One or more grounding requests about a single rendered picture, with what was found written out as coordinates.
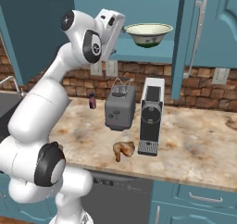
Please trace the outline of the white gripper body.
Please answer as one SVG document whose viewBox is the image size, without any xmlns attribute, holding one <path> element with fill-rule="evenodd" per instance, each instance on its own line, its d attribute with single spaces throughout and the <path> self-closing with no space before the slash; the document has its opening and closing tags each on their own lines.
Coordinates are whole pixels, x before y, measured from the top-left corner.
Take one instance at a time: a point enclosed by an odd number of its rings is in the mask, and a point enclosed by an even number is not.
<svg viewBox="0 0 237 224">
<path fill-rule="evenodd" d="M 124 16 L 116 16 L 106 26 L 106 43 L 103 45 L 103 60 L 107 61 L 114 49 L 125 22 Z"/>
</svg>

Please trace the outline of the cream bowl with green base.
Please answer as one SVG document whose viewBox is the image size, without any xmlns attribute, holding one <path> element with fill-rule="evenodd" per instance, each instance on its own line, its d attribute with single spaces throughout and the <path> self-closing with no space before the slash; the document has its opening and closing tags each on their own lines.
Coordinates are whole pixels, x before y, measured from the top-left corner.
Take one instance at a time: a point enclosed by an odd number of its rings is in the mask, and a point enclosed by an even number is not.
<svg viewBox="0 0 237 224">
<path fill-rule="evenodd" d="M 125 28 L 136 45 L 143 48 L 158 46 L 173 27 L 163 23 L 137 23 Z"/>
</svg>

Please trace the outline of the small purple shaker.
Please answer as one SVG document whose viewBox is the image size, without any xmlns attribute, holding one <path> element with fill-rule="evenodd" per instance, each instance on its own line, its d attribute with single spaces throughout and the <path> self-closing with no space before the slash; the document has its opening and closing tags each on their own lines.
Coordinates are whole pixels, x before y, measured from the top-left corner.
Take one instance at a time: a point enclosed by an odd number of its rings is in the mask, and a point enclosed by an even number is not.
<svg viewBox="0 0 237 224">
<path fill-rule="evenodd" d="M 96 101 L 95 101 L 95 95 L 94 93 L 91 93 L 89 95 L 89 107 L 91 109 L 96 109 Z"/>
</svg>

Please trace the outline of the grey toaster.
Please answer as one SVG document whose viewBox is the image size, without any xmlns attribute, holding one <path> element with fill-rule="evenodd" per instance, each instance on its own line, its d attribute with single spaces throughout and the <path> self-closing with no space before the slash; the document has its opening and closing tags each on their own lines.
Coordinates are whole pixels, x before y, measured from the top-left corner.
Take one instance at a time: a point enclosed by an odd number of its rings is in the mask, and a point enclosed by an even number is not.
<svg viewBox="0 0 237 224">
<path fill-rule="evenodd" d="M 116 78 L 105 102 L 106 126 L 112 131 L 131 127 L 136 103 L 136 90 L 131 78 Z"/>
</svg>

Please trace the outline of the white and black coffee machine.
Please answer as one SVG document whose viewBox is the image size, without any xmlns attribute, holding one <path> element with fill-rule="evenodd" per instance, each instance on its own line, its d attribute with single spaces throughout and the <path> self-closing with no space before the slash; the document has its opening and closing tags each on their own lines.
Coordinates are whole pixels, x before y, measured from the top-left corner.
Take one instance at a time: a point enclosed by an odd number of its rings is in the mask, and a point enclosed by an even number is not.
<svg viewBox="0 0 237 224">
<path fill-rule="evenodd" d="M 164 93 L 164 79 L 145 79 L 141 98 L 139 155 L 157 156 L 161 117 L 164 106 Z"/>
</svg>

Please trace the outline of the plain teal cabinet door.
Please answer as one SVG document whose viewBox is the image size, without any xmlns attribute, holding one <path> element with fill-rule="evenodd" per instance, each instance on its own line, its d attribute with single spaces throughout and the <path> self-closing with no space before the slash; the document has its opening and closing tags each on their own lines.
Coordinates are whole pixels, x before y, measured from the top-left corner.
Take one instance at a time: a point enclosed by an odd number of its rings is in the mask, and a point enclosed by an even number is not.
<svg viewBox="0 0 237 224">
<path fill-rule="evenodd" d="M 60 20 L 74 0 L 0 0 L 0 34 L 18 84 L 50 66 L 68 38 Z"/>
</svg>

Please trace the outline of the silver sink tap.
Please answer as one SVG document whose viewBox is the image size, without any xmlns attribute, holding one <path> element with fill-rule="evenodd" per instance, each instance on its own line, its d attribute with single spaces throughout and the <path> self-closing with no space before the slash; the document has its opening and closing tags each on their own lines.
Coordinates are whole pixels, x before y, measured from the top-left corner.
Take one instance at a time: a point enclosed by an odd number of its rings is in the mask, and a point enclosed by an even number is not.
<svg viewBox="0 0 237 224">
<path fill-rule="evenodd" d="M 17 94 L 20 97 L 24 97 L 25 96 L 25 93 L 23 92 L 22 88 L 19 88 L 18 83 L 17 83 L 17 81 L 16 81 L 14 76 L 8 76 L 8 77 L 4 78 L 3 80 L 0 81 L 0 85 L 4 84 L 7 81 L 13 81 L 14 82 Z"/>
</svg>

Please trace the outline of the dark grey sink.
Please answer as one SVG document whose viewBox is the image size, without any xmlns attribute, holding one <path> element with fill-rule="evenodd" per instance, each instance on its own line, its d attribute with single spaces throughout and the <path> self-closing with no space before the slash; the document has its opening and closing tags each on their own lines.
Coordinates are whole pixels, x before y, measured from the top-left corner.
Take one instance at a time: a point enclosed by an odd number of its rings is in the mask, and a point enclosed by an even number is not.
<svg viewBox="0 0 237 224">
<path fill-rule="evenodd" d="M 0 93 L 0 143 L 9 136 L 7 124 L 22 101 L 15 93 Z"/>
</svg>

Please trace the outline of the dark grey dishwasher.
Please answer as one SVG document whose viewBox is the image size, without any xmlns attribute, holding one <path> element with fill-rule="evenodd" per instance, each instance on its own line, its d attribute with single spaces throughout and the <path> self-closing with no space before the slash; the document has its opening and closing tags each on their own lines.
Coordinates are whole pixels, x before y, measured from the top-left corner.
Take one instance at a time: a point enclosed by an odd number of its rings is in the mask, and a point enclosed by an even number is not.
<svg viewBox="0 0 237 224">
<path fill-rule="evenodd" d="M 148 224 L 153 181 L 91 170 L 94 185 L 82 205 L 94 224 Z"/>
</svg>

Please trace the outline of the teal drawer front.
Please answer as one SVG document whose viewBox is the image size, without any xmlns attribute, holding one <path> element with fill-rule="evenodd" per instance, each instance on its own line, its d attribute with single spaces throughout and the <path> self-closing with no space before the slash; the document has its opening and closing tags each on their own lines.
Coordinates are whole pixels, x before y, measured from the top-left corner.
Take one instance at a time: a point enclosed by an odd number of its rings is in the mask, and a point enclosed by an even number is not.
<svg viewBox="0 0 237 224">
<path fill-rule="evenodd" d="M 213 199 L 223 198 L 222 203 L 203 202 L 189 197 L 189 192 L 193 195 L 208 197 Z M 189 205 L 204 206 L 209 209 L 237 210 L 237 193 L 224 192 L 203 187 L 179 184 L 174 191 L 174 197 Z"/>
</svg>

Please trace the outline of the teal base cabinet door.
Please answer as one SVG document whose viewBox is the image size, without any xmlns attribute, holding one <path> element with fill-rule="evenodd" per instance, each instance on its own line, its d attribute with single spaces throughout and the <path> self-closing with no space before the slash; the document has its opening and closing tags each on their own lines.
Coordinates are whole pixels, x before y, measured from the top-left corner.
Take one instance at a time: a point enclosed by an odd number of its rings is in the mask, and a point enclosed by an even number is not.
<svg viewBox="0 0 237 224">
<path fill-rule="evenodd" d="M 158 205 L 160 205 L 158 224 L 237 224 L 237 216 L 155 201 L 150 204 L 148 224 L 155 224 Z"/>
</svg>

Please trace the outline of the teal base cabinet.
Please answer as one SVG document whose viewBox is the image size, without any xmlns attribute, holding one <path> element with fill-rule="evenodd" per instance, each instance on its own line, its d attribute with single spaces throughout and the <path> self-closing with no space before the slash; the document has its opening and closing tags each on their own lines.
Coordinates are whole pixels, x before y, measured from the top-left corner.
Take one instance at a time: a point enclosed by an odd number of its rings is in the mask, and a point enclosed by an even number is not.
<svg viewBox="0 0 237 224">
<path fill-rule="evenodd" d="M 34 204 L 19 204 L 8 193 L 9 177 L 0 172 L 0 217 L 15 218 L 34 224 L 48 224 L 56 214 L 55 198 Z"/>
</svg>

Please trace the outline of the white wall outlet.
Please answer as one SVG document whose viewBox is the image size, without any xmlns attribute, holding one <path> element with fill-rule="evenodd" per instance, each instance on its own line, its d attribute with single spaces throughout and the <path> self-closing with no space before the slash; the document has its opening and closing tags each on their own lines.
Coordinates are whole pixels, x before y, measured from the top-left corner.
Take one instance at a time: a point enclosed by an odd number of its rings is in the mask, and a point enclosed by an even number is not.
<svg viewBox="0 0 237 224">
<path fill-rule="evenodd" d="M 91 74 L 94 76 L 102 76 L 103 75 L 101 61 L 98 61 L 97 63 L 91 65 Z"/>
<path fill-rule="evenodd" d="M 107 62 L 106 62 L 107 77 L 117 77 L 118 73 L 119 73 L 118 61 L 117 60 L 107 60 Z"/>
<path fill-rule="evenodd" d="M 229 74 L 230 70 L 228 68 L 215 68 L 212 83 L 216 85 L 225 85 Z"/>
</svg>

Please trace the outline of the teal wall cabinet body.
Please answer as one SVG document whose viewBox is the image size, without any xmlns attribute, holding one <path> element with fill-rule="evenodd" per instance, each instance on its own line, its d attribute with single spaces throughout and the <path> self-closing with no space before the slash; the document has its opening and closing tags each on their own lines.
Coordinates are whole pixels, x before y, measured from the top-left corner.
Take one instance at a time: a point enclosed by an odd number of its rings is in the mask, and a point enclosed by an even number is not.
<svg viewBox="0 0 237 224">
<path fill-rule="evenodd" d="M 102 8 L 116 10 L 126 16 L 125 26 L 135 23 L 165 23 L 176 28 L 180 0 L 74 0 L 76 9 L 95 17 Z M 137 46 L 128 33 L 122 33 L 114 47 L 113 60 L 170 63 L 175 30 L 152 48 Z"/>
</svg>

